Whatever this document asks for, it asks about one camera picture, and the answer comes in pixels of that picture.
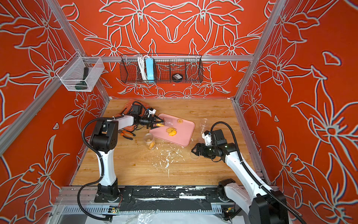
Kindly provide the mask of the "clear jar with cookies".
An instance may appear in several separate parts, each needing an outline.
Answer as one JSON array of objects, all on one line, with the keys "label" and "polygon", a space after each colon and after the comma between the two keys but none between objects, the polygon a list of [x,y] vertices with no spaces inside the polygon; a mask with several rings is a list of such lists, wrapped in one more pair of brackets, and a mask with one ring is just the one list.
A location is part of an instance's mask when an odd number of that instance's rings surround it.
[{"label": "clear jar with cookies", "polygon": [[200,134],[204,133],[208,129],[208,119],[204,118],[200,120]]}]

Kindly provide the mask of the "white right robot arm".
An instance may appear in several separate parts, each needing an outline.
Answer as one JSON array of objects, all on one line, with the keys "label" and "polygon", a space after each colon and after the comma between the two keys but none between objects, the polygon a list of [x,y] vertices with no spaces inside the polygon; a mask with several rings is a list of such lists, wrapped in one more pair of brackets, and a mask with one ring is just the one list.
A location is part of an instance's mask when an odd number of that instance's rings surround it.
[{"label": "white right robot arm", "polygon": [[232,200],[248,217],[250,224],[290,224],[289,215],[293,215],[300,223],[306,221],[287,205],[284,194],[273,190],[248,165],[239,150],[235,133],[226,122],[214,125],[225,125],[231,132],[233,142],[228,143],[223,131],[213,127],[202,134],[204,143],[197,143],[191,150],[196,156],[211,159],[213,162],[223,161],[233,170],[244,189],[232,179],[218,184],[219,199]]}]

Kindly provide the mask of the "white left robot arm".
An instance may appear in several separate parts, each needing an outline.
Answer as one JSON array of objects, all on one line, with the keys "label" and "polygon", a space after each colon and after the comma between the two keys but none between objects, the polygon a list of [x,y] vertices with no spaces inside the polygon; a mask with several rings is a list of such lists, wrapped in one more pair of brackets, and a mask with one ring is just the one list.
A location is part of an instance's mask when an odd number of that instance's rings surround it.
[{"label": "white left robot arm", "polygon": [[87,211],[81,204],[81,193],[84,188],[97,185],[97,195],[107,202],[123,200],[118,188],[118,180],[114,170],[114,149],[118,134],[127,127],[141,125],[147,129],[156,129],[164,125],[165,120],[156,115],[156,110],[146,107],[139,101],[133,101],[123,111],[112,117],[99,117],[89,121],[81,132],[85,146],[94,152],[98,159],[99,179],[80,187],[76,200],[80,210],[90,218],[110,224],[113,216],[97,216]]}]

